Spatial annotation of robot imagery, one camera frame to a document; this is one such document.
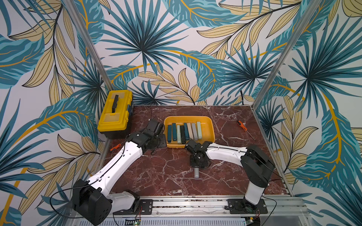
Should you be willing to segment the grey pruner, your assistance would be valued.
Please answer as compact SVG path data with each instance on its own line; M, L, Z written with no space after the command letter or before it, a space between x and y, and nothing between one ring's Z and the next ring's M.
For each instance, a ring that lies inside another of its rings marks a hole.
M197 132L197 127L196 127L196 124L195 123L192 123L191 124L191 127L192 127L192 133L193 133L193 139L195 141L198 141L198 132Z
M195 179L199 178L199 168L194 168L194 178Z

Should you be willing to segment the dark teal pruner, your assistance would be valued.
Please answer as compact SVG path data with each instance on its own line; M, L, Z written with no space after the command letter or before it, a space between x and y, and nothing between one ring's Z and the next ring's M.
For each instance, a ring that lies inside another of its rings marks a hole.
M172 136L173 136L173 141L177 141L177 126L176 126L176 123L172 123Z
M167 142L168 142L168 143L171 143L172 140L173 140L173 138L172 138L172 125L169 124L169 125L167 126Z
M189 129L187 123L184 123L184 133L185 133L185 140L189 140Z

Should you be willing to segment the light green pruner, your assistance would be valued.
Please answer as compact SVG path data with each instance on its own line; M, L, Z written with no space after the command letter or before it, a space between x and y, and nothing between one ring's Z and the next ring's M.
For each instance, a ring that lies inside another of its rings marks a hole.
M197 121L197 133L198 133L198 140L201 140L203 137L202 137L202 128L200 121Z
M178 142L178 144L181 144L181 143L182 143L181 134L180 134L180 133L177 133L177 142Z

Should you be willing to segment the beige pruner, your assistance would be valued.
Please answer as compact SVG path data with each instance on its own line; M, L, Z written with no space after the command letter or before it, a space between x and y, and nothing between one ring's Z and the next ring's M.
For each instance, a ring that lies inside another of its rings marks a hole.
M191 123L187 123L189 139L194 139Z

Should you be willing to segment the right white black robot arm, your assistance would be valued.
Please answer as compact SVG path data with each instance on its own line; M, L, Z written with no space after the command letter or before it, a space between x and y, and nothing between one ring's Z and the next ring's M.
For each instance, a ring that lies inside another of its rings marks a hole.
M220 160L242 167L249 179L243 205L256 207L262 199L274 173L275 165L269 156L257 145L247 147L222 146L210 141L197 143L189 140L185 149L190 152L190 165L205 169L211 160Z

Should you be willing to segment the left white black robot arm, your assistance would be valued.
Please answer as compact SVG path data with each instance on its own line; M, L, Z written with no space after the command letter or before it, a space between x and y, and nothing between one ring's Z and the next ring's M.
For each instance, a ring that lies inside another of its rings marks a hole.
M137 213L140 197L132 191L119 196L111 190L126 170L147 150L155 149L165 142L165 126L154 119L141 131L136 131L125 140L121 150L95 175L86 181L74 184L73 209L94 226L101 224L109 214L117 212Z

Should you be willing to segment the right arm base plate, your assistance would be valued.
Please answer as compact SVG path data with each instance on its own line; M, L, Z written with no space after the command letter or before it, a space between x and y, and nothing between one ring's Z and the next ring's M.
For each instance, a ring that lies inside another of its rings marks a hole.
M228 199L224 209L228 210L230 214L258 215L268 213L264 199L260 199L256 205L245 199Z

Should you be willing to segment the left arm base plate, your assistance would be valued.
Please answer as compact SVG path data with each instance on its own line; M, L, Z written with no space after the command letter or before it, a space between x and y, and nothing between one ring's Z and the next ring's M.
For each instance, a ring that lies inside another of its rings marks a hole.
M114 215L151 215L153 210L152 199L140 199L135 201L135 204L128 210L119 210L114 212Z

